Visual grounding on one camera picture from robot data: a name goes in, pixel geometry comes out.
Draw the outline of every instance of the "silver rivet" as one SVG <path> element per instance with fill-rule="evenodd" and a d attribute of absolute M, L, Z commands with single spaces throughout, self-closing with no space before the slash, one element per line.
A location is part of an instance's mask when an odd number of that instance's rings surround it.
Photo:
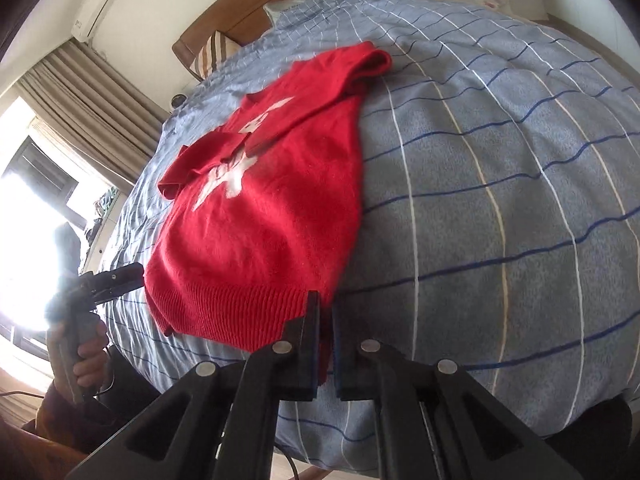
<path fill-rule="evenodd" d="M 360 348 L 362 348 L 365 352 L 377 352 L 380 350 L 380 343 L 375 339 L 365 339 L 362 343 L 360 343 Z"/>
<path fill-rule="evenodd" d="M 442 359 L 438 361 L 438 370 L 443 374 L 453 375 L 458 371 L 458 365 L 451 359 Z"/>
<path fill-rule="evenodd" d="M 288 354 L 293 346 L 289 341 L 276 341 L 271 348 L 276 354 Z"/>
<path fill-rule="evenodd" d="M 196 373 L 200 377 L 209 377 L 213 375 L 216 371 L 216 364 L 211 361 L 201 362 L 198 366 L 196 366 Z"/>

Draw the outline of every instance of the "person's leg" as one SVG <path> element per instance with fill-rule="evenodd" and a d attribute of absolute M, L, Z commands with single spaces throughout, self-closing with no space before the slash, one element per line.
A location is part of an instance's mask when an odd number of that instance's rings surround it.
<path fill-rule="evenodd" d="M 630 438 L 631 410 L 616 397 L 588 409 L 546 443 L 584 480 L 607 480 L 618 468 Z"/>
<path fill-rule="evenodd" d="M 98 400 L 119 418 L 131 420 L 160 396 L 115 346 L 108 348 L 113 371 L 113 387 Z"/>

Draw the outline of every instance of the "blue plaid bed sheet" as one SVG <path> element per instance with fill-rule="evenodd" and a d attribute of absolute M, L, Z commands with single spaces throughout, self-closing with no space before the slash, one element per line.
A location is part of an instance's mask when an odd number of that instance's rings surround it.
<path fill-rule="evenodd" d="M 145 264 L 183 144 L 295 60 L 361 41 L 391 54 L 362 107 L 364 215 L 336 301 L 415 360 L 452 358 L 539 434 L 640 385 L 640 93 L 551 28 L 431 0 L 307 0 L 198 86 L 164 125 L 105 267 Z M 159 390 L 246 357 L 159 333 L 136 291 L 103 311 Z M 283 402 L 277 440 L 377 475 L 372 406 Z"/>

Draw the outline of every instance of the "bed sheet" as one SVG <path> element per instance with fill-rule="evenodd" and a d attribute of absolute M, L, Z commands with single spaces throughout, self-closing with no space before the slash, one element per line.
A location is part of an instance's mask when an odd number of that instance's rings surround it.
<path fill-rule="evenodd" d="M 640 384 L 640 94 L 557 31 L 430 0 L 308 0 L 177 109 L 116 226 L 106 266 L 148 261 L 184 144 L 292 62 L 360 41 L 394 60 L 360 116 L 362 227 L 337 301 L 407 356 L 452 358 L 539 434 Z M 159 390 L 245 355 L 158 332 L 136 291 L 103 311 Z M 371 405 L 283 402 L 278 441 L 375 476 Z"/>

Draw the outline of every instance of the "striped cushion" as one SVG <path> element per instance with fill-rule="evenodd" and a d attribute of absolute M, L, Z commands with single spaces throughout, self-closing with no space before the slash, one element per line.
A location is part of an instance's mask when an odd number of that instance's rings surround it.
<path fill-rule="evenodd" d="M 207 39 L 207 43 L 193 60 L 191 72 L 196 78 L 204 81 L 227 57 L 233 56 L 238 50 L 240 45 L 217 30 Z"/>

